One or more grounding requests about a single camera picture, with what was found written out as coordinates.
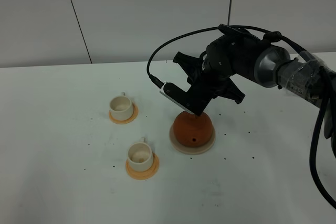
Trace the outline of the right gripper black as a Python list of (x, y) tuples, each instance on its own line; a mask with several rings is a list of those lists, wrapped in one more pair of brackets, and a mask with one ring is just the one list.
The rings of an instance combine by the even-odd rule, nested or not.
[(210, 43), (205, 59), (195, 58), (178, 52), (173, 62), (187, 74), (187, 83), (194, 89), (206, 93), (212, 99), (222, 97), (242, 103), (245, 94), (230, 79), (238, 74), (253, 82), (257, 59), (270, 48), (270, 41), (255, 36), (230, 37), (223, 35)]

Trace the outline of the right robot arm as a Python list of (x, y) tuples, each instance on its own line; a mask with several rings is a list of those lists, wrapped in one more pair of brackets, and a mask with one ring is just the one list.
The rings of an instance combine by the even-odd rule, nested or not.
[(265, 88), (279, 86), (317, 106), (325, 119), (325, 138), (335, 138), (335, 72), (309, 52), (298, 48), (298, 59), (291, 59), (286, 49), (273, 45), (279, 33), (266, 33), (259, 39), (248, 31), (225, 34), (212, 43), (200, 58), (177, 53), (178, 63), (191, 85), (183, 91), (167, 83), (165, 94), (190, 112), (200, 115), (211, 99), (223, 97), (237, 104), (244, 94), (230, 77), (237, 74)]

